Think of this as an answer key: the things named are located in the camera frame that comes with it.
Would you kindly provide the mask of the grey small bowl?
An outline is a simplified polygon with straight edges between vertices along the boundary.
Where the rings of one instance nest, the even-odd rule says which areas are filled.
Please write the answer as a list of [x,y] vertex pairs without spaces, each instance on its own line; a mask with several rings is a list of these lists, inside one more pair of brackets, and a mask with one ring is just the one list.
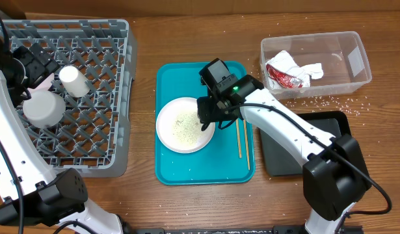
[[31,94],[31,99],[23,102],[22,109],[29,123],[42,129],[52,127],[61,121],[66,104],[58,94],[48,90],[38,90]]

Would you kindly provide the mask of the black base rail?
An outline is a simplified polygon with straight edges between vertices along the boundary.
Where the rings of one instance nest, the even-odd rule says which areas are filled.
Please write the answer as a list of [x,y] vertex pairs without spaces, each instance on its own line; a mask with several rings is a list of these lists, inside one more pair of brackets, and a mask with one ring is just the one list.
[[266,229],[136,229],[133,234],[307,234],[304,226],[274,226]]

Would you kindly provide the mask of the pink plastic bowl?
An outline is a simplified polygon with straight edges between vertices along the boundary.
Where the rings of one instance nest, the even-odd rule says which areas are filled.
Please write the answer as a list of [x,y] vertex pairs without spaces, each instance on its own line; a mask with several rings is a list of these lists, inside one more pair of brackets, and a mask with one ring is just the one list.
[[54,78],[55,78],[55,74],[52,73],[42,83],[40,83],[36,88],[28,88],[28,91],[30,93],[33,93],[37,90],[48,90],[51,88],[52,81],[54,80]]

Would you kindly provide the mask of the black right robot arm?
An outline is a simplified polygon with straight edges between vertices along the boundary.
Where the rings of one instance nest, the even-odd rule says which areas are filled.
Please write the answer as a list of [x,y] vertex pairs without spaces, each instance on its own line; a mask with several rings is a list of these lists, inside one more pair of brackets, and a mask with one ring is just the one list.
[[281,104],[251,75],[237,78],[216,58],[199,72],[207,96],[197,100],[204,129],[224,129],[242,119],[282,146],[301,166],[304,197],[312,208],[307,233],[339,233],[350,210],[371,182],[360,146],[349,134],[334,136]]

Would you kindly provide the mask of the red snack wrapper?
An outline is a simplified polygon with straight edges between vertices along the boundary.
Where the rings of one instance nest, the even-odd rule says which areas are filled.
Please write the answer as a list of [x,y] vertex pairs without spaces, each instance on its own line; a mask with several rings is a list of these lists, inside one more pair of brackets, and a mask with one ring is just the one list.
[[266,64],[266,70],[269,74],[269,77],[275,80],[280,86],[283,88],[301,88],[302,81],[297,77],[284,73],[282,71],[277,70],[270,64]]

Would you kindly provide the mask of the clear plastic bin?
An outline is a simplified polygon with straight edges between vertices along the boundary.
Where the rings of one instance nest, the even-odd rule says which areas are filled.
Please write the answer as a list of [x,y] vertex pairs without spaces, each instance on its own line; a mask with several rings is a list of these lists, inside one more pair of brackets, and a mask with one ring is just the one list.
[[[372,80],[364,45],[355,31],[264,38],[260,49],[261,75],[276,99],[350,94]],[[320,63],[322,78],[311,79],[309,87],[280,88],[265,63],[281,51],[288,52],[299,66]]]

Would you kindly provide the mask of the grey dishwasher rack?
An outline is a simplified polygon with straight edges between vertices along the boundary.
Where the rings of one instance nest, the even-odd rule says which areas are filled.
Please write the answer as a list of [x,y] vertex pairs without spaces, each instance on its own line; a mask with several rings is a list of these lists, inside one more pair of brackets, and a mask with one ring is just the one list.
[[73,168],[84,177],[118,177],[127,167],[129,102],[137,41],[120,19],[6,20],[0,36],[12,49],[40,45],[60,67],[74,66],[87,78],[88,93],[73,97],[58,77],[50,90],[66,110],[59,123],[40,129],[21,107],[16,112],[33,145],[58,172]]

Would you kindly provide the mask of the black tray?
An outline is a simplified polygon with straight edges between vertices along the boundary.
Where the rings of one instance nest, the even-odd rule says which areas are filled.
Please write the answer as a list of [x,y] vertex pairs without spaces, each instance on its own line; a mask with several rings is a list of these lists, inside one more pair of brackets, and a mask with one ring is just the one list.
[[[309,124],[335,137],[351,135],[347,116],[341,111],[303,113],[299,116]],[[265,168],[270,176],[301,175],[301,166],[279,143],[263,130],[260,130],[260,139]]]

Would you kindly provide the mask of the cream plastic cup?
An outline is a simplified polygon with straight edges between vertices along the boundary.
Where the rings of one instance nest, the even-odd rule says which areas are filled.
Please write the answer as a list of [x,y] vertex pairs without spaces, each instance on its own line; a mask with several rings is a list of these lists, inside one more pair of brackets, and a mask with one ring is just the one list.
[[86,95],[90,89],[88,80],[75,66],[65,66],[59,72],[59,79],[67,93],[75,98]]

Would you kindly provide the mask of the white round plate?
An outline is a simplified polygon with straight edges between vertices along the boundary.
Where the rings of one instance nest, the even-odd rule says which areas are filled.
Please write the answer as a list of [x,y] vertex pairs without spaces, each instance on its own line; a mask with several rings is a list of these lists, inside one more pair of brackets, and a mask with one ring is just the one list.
[[197,113],[197,99],[181,97],[168,102],[156,119],[155,130],[161,143],[176,153],[194,153],[213,138],[215,124],[203,131]]

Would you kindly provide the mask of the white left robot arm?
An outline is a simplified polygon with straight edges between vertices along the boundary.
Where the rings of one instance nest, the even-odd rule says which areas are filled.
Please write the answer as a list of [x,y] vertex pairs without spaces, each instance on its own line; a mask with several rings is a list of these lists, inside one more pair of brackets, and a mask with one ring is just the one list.
[[79,172],[56,173],[41,157],[16,107],[59,65],[39,44],[10,50],[7,31],[0,36],[0,224],[44,224],[77,233],[131,233],[130,225],[89,197]]

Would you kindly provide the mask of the white paper napkin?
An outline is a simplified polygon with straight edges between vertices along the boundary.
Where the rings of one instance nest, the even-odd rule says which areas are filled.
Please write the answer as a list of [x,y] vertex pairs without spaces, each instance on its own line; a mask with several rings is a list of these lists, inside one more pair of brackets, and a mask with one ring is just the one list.
[[[299,66],[294,61],[293,57],[285,50],[282,50],[277,55],[275,55],[273,58],[267,60],[265,62],[265,65],[266,64],[270,64],[277,70],[300,79],[302,81],[301,88],[310,87],[311,80],[318,80],[324,76],[324,71],[322,69],[321,63]],[[280,86],[275,80],[271,79],[270,77],[268,80],[268,85],[273,90],[285,89],[282,86]]]

